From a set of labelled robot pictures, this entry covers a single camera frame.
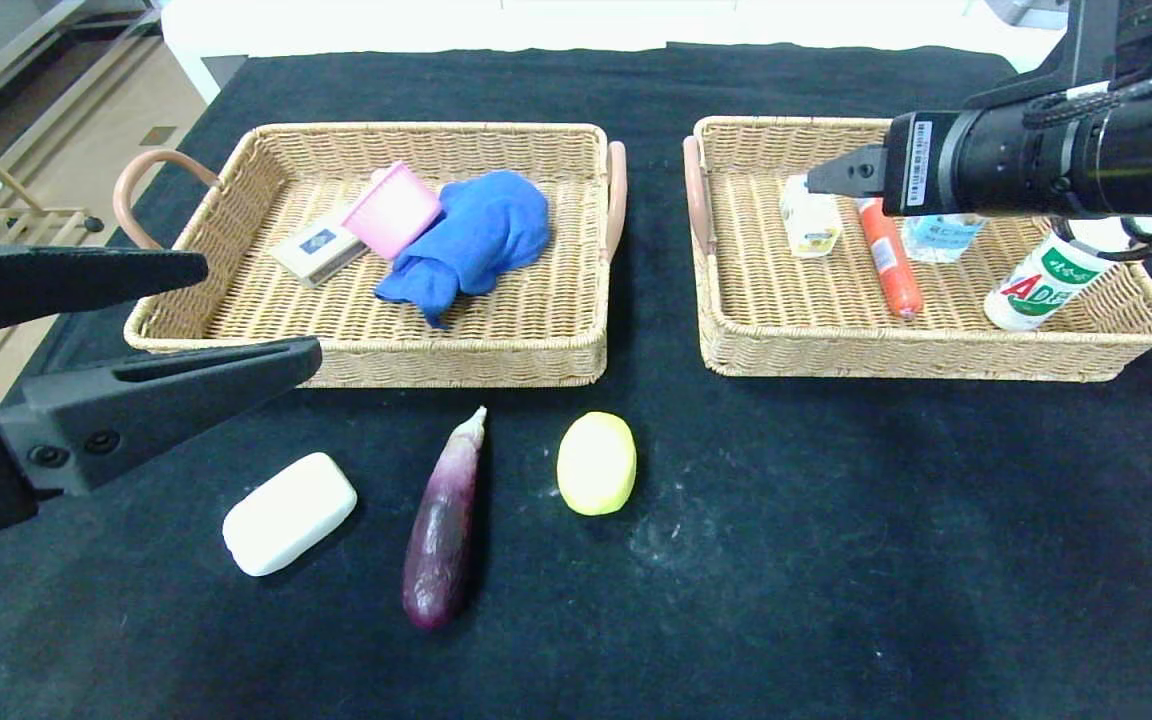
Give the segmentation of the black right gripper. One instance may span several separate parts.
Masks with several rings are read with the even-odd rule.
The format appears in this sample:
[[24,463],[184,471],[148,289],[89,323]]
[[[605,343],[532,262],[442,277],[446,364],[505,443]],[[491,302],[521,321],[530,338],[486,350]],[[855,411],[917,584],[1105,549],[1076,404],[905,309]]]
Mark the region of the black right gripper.
[[899,217],[1068,214],[1068,127],[1024,123],[1025,103],[914,111],[882,143],[806,173],[810,194],[873,199]]

